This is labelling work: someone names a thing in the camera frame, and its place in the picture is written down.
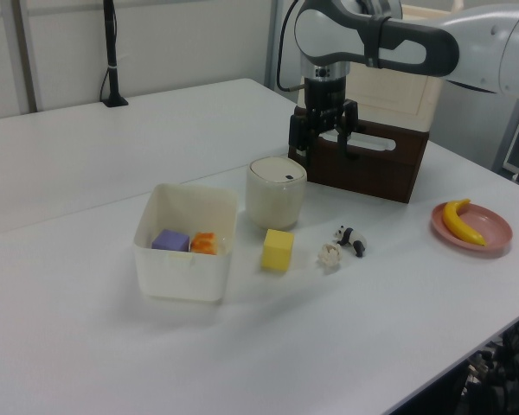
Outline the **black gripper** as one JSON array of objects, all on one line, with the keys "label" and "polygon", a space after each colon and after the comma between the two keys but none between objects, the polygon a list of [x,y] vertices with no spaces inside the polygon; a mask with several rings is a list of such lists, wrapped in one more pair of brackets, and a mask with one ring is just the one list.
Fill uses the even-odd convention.
[{"label": "black gripper", "polygon": [[316,135],[337,132],[337,148],[345,159],[355,159],[348,151],[351,134],[358,130],[359,112],[355,101],[346,99],[346,82],[350,72],[348,62],[325,66],[302,65],[304,77],[305,115],[291,115],[289,148],[300,156],[308,156],[311,132]]}]

